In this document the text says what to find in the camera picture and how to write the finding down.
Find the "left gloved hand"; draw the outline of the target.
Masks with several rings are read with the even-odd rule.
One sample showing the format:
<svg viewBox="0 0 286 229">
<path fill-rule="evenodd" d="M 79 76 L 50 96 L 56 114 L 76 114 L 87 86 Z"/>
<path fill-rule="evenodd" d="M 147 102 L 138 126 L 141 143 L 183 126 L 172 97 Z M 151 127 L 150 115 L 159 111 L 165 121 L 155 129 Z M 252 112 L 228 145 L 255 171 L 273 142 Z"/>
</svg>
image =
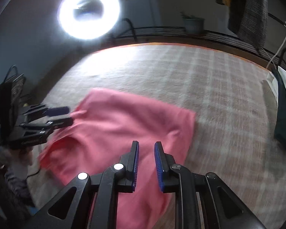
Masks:
<svg viewBox="0 0 286 229">
<path fill-rule="evenodd" d="M 12 150 L 0 146 L 0 168 L 7 167 L 13 172 L 26 172 L 32 166 L 32 148 Z"/>
</svg>

